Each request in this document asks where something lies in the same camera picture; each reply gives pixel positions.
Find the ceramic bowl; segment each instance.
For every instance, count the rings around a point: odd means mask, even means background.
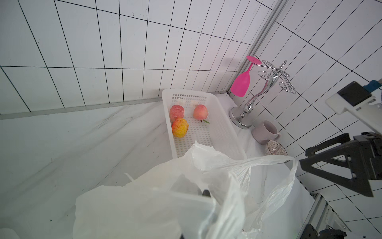
[[[287,151],[277,141],[269,140],[265,145],[265,155],[285,155],[288,156]]]

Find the white plastic bag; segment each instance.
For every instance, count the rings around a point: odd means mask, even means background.
[[[246,200],[251,167],[286,160],[294,161],[289,176],[262,203]],[[73,238],[255,238],[263,218],[291,192],[297,163],[282,155],[236,161],[195,143],[124,187],[99,186],[79,196]],[[201,195],[205,189],[211,198]]]

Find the white robot part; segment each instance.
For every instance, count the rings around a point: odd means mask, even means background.
[[[352,106],[338,93],[335,93],[325,100],[325,103],[338,115],[349,111],[374,132],[382,135],[382,104],[374,103],[375,100],[375,96],[371,96],[361,103]]]

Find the white tile wall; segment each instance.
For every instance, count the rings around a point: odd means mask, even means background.
[[[274,2],[1,1],[0,114],[227,90]]]
[[[381,12],[382,3],[375,0],[289,1],[256,56],[276,66],[287,60],[285,71],[291,75],[297,94],[282,91],[277,85],[271,88],[258,98],[260,103],[251,112],[253,124],[273,121],[282,135],[276,140],[297,159],[305,158],[305,149],[343,133],[353,137],[371,131],[349,113],[336,115],[325,100],[352,81],[366,85],[380,79]],[[264,86],[257,71],[251,71],[247,94],[233,96],[237,105],[245,104]],[[381,90],[373,95],[379,102]],[[348,169],[325,162],[315,167],[351,177]],[[319,192],[330,201],[353,231],[380,236],[380,181],[370,181],[374,197],[367,198],[300,168],[296,176],[312,194]]]

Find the gray mug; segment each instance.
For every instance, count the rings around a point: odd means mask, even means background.
[[[277,131],[277,128],[271,121],[264,120],[252,130],[252,136],[257,142],[264,145],[269,140],[273,140],[281,134]]]

